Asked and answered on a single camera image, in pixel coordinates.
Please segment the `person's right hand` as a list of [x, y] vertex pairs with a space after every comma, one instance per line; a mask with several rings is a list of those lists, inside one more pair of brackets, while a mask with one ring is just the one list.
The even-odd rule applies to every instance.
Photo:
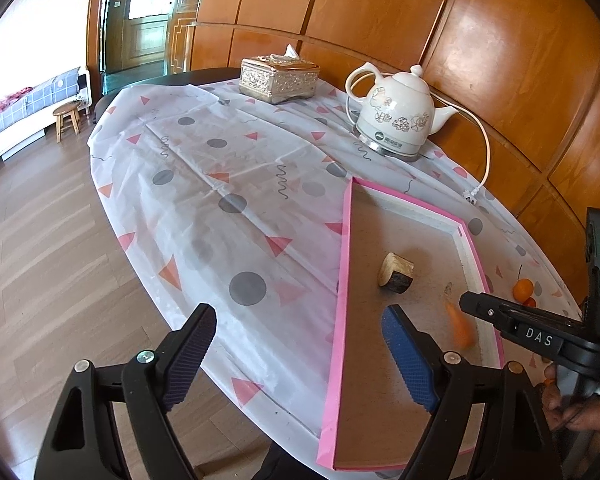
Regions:
[[556, 365], [550, 364], [544, 370], [544, 376], [541, 401], [550, 430], [566, 427], [571, 431], [594, 431], [600, 434], [600, 396], [567, 406], [562, 403], [562, 394], [557, 387]]

